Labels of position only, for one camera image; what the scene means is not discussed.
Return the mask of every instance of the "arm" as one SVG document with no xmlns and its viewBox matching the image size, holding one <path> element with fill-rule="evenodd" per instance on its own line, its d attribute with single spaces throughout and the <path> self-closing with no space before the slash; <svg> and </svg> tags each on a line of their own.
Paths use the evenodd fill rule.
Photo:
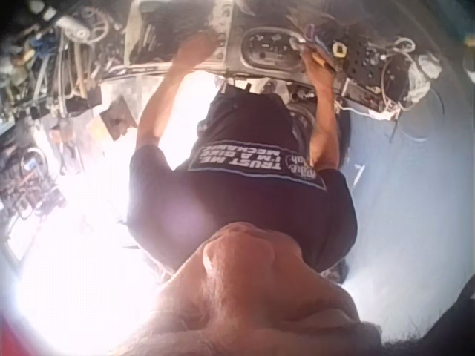
<svg viewBox="0 0 475 356">
<path fill-rule="evenodd" d="M 214 32 L 202 32 L 186 40 L 157 91 L 151 96 L 140 117 L 135 151 L 144 145 L 158 145 L 170 120 L 171 109 L 180 84 L 193 68 L 210 57 L 217 47 Z"/>
<path fill-rule="evenodd" d="M 184 70 L 172 65 L 157 91 L 151 96 L 140 117 L 135 151 L 145 145 L 158 145 L 170 120 L 178 88 L 186 74 Z"/>
<path fill-rule="evenodd" d="M 332 92 L 334 76 L 313 60 L 309 50 L 302 53 L 302 58 L 318 99 L 315 130 L 310 139 L 310 162 L 316 171 L 338 169 L 340 150 Z"/>
</svg>

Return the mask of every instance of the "concrete floor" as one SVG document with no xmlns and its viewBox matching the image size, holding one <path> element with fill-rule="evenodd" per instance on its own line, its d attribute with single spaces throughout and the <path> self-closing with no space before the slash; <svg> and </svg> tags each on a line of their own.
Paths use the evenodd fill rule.
<svg viewBox="0 0 475 356">
<path fill-rule="evenodd" d="M 440 26 L 433 32 L 427 13 L 385 6 L 370 8 L 379 22 L 404 24 L 404 36 L 446 56 L 440 99 L 430 92 L 405 113 L 392 140 L 393 123 L 352 116 L 350 187 L 364 170 L 352 187 L 359 233 L 345 287 L 388 340 L 424 334 L 474 274 L 474 87 L 460 74 L 458 45 Z"/>
</svg>

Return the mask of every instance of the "hand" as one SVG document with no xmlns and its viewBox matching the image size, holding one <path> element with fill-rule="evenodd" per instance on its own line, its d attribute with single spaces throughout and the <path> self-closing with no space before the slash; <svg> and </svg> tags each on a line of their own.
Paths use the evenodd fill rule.
<svg viewBox="0 0 475 356">
<path fill-rule="evenodd" d="M 318 52 L 314 51 L 313 55 L 320 56 L 331 65 L 333 64 L 333 61 L 328 58 L 328 56 L 325 56 L 320 50 Z M 307 69 L 307 76 L 315 87 L 317 95 L 331 94 L 335 75 L 319 65 L 319 63 L 315 62 L 312 57 L 312 51 L 309 48 L 303 50 L 301 56 L 304 60 L 305 68 Z"/>
<path fill-rule="evenodd" d="M 188 38 L 173 59 L 173 67 L 190 72 L 207 60 L 217 48 L 217 34 L 213 30 L 199 32 Z"/>
</svg>

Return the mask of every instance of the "skin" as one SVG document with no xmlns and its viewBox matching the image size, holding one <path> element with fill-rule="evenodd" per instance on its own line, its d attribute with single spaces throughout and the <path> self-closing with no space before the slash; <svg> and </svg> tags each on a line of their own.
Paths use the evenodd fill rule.
<svg viewBox="0 0 475 356">
<path fill-rule="evenodd" d="M 321 51 L 313 55 L 332 63 Z M 304 50 L 301 56 L 318 98 L 315 131 L 310 140 L 310 163 L 316 171 L 338 169 L 340 150 L 332 91 L 335 76 L 313 60 L 309 49 Z"/>
<path fill-rule="evenodd" d="M 130 355 L 365 355 L 381 342 L 291 237 L 244 222 L 220 229 L 163 286 L 146 329 Z"/>
<path fill-rule="evenodd" d="M 174 100 L 185 76 L 209 58 L 217 47 L 213 31 L 198 33 L 185 41 L 170 70 L 149 99 L 140 117 L 135 150 L 144 145 L 158 145 L 171 116 Z"/>
</svg>

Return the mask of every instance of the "wire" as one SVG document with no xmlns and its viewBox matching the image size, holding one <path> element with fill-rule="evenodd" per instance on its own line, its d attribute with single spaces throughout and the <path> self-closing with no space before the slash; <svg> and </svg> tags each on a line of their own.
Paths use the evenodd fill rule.
<svg viewBox="0 0 475 356">
<path fill-rule="evenodd" d="M 353 113 L 357 113 L 358 115 L 370 117 L 371 119 L 374 118 L 372 115 L 369 115 L 368 113 L 363 113 L 363 112 L 358 111 L 358 110 L 356 110 L 356 109 L 350 108 L 349 106 L 347 106 L 347 107 L 341 106 L 341 104 L 340 104 L 338 101 L 336 101 L 336 100 L 335 100 L 335 105 L 336 105 L 340 110 L 343 110 L 343 111 L 352 111 Z"/>
</svg>

